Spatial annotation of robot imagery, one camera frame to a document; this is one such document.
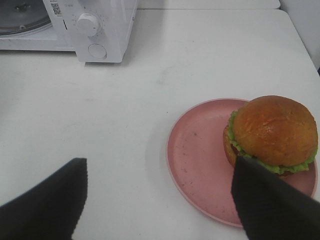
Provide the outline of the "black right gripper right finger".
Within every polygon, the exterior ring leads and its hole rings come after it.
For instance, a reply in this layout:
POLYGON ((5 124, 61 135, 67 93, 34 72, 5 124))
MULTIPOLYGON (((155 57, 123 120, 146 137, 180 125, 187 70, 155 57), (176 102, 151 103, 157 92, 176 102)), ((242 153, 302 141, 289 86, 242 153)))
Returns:
POLYGON ((236 158, 231 194, 250 240, 320 238, 319 202, 251 158, 236 158))

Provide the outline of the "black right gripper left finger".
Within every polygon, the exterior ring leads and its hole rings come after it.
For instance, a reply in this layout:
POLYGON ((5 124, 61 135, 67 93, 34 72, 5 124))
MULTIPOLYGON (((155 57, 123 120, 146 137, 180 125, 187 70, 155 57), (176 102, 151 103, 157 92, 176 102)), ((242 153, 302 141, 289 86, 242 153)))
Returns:
POLYGON ((74 158, 1 205, 2 240, 70 240, 88 196, 86 158, 74 158))

